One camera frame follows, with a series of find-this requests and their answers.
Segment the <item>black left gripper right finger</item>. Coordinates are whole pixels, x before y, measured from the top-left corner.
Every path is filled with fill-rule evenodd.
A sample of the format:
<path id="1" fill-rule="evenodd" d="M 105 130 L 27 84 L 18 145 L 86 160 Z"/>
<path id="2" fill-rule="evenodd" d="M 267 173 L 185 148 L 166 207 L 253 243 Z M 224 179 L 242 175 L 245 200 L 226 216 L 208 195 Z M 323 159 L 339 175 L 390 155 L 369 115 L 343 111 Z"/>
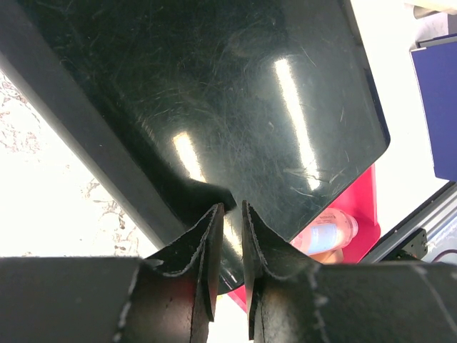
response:
<path id="1" fill-rule="evenodd" d="M 242 204 L 248 336 L 254 342 L 454 342 L 456 267 L 321 264 Z"/>

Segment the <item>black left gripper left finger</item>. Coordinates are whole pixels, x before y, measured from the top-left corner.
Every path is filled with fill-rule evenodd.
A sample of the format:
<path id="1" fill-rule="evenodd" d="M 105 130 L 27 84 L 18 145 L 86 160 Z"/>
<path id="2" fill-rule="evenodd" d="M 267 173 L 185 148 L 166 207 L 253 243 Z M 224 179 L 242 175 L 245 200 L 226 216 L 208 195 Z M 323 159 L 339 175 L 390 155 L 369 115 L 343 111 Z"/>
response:
<path id="1" fill-rule="evenodd" d="M 138 257 L 4 257 L 3 342 L 205 342 L 219 285 L 224 208 Z"/>

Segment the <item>square foundation bottle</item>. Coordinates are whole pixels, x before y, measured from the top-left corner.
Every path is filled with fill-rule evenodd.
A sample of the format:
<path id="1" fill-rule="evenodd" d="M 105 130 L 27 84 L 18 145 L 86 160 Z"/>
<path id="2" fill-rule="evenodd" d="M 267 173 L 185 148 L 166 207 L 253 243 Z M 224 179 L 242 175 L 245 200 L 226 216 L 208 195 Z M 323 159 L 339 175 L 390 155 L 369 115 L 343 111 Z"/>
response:
<path id="1" fill-rule="evenodd" d="M 321 264 L 339 264 L 344 260 L 343 251 L 336 249 L 333 251 L 322 252 L 310 255 L 310 258 Z"/>

